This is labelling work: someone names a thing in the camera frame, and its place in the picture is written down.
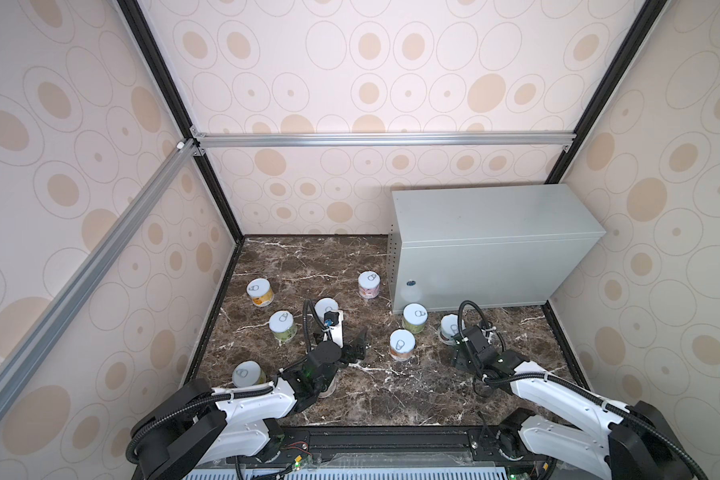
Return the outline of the blue label can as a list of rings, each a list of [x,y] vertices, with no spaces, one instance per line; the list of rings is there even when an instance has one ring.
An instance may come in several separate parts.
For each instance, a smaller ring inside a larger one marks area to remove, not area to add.
[[[442,317],[438,330],[439,340],[449,346],[455,345],[455,336],[459,333],[459,317],[456,314],[448,314]]]

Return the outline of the orange label can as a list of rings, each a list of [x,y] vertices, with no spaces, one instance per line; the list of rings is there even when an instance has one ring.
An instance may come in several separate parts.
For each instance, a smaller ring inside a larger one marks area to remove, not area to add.
[[[389,337],[390,356],[399,362],[409,360],[416,346],[415,336],[406,329],[393,331]]]

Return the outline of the yellow green label can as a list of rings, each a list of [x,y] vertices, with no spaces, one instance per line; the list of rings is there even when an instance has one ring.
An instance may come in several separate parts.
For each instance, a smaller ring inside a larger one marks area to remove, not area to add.
[[[249,360],[234,368],[232,382],[236,388],[244,388],[264,384],[267,378],[262,367],[256,361]]]

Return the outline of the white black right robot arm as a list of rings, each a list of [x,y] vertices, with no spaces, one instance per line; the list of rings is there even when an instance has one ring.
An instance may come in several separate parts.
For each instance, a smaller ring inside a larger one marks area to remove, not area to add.
[[[562,418],[555,423],[519,408],[497,427],[502,457],[550,457],[600,479],[703,479],[705,473],[649,403],[629,405],[558,377],[526,356],[493,347],[486,332],[455,324],[447,330],[453,364],[491,389],[503,390]]]

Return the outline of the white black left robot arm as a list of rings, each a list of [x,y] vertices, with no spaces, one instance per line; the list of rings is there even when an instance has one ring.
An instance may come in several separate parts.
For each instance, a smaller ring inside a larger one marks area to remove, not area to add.
[[[322,341],[264,384],[223,389],[203,378],[186,383],[131,429],[127,461],[145,479],[181,479],[198,464],[276,456],[284,438],[277,421],[317,403],[339,369],[365,358],[367,337],[363,328],[343,346]]]

